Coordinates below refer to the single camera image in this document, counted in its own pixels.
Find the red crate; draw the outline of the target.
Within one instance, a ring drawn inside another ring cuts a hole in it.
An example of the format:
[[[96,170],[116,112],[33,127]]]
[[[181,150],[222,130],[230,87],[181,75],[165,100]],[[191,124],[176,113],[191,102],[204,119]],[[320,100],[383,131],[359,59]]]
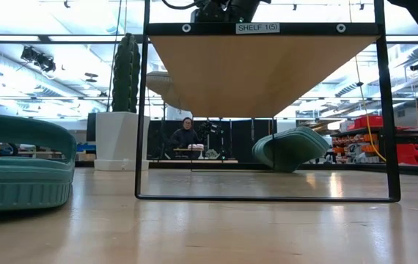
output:
[[[397,144],[397,160],[399,164],[418,166],[418,144]]]

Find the black aluminium table frame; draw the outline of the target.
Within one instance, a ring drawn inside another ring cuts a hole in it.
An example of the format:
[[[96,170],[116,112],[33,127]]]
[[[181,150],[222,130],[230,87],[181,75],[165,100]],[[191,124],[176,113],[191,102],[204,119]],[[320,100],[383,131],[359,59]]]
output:
[[[258,163],[228,163],[214,161],[201,161],[200,163],[190,161],[150,161],[150,169],[217,169],[217,170],[270,170],[269,166]],[[299,170],[348,170],[365,172],[386,172],[384,164],[301,164]],[[418,166],[400,165],[401,175],[418,175]]]

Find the wooden shelf with black frame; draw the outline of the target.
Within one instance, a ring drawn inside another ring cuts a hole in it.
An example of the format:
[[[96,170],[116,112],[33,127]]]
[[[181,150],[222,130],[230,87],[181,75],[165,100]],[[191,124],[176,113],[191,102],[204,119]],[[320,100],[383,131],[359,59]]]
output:
[[[142,53],[153,46],[200,117],[274,117],[371,43],[378,59],[388,202],[401,198],[384,0],[373,23],[151,23],[144,0]]]

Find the person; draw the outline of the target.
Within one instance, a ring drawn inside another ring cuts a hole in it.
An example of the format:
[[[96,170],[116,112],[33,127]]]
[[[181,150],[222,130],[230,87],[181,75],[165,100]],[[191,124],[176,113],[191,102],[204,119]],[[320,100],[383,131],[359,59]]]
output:
[[[192,144],[200,144],[196,131],[193,129],[193,120],[190,117],[183,119],[182,128],[176,130],[169,139],[172,149],[188,149]],[[174,151],[175,158],[197,159],[197,151]]]

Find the red storage bin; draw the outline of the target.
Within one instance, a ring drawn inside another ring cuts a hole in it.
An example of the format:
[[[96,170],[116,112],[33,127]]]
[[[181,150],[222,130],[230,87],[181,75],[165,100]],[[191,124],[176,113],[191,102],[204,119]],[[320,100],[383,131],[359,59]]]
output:
[[[383,118],[381,115],[363,115],[353,121],[354,129],[361,129],[370,126],[371,128],[382,127]]]

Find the black ceiling spotlights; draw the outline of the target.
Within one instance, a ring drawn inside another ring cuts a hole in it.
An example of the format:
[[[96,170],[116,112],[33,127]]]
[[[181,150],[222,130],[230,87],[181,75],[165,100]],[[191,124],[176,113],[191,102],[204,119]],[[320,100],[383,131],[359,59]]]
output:
[[[32,63],[46,73],[51,71],[54,72],[56,70],[56,64],[52,56],[36,51],[31,46],[25,46],[23,48],[21,59],[28,63]]]

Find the green cactus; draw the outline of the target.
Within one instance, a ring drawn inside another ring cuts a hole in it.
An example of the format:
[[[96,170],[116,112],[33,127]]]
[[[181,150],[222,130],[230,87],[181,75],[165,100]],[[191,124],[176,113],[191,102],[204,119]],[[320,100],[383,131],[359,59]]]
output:
[[[126,33],[114,56],[112,110],[137,112],[137,93],[141,70],[141,54],[135,37]]]

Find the black partition panels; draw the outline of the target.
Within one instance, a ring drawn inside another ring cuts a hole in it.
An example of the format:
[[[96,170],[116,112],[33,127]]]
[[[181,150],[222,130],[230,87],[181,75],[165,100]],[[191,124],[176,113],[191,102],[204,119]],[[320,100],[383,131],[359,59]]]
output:
[[[253,145],[264,136],[277,132],[277,121],[273,119],[209,119],[193,121],[193,129],[203,122],[209,121],[220,125],[224,130],[225,150],[227,159],[222,162],[234,161],[235,163],[255,163],[257,159],[252,155]],[[202,143],[192,144],[188,149],[172,149],[169,139],[172,134],[182,128],[181,121],[160,120],[152,121],[148,129],[147,158],[149,160],[190,160],[206,161],[205,146]],[[197,159],[175,158],[174,151],[197,151]]]

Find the green rubber slide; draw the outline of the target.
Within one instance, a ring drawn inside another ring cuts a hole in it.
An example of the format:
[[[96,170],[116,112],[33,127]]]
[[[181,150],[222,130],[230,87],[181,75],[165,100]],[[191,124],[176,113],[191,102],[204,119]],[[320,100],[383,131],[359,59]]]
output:
[[[312,159],[324,156],[328,142],[308,127],[297,127],[264,136],[252,147],[252,155],[277,172],[294,172]]]
[[[42,120],[0,115],[0,143],[57,150],[64,161],[0,156],[0,211],[54,208],[71,195],[76,139],[62,126]]]

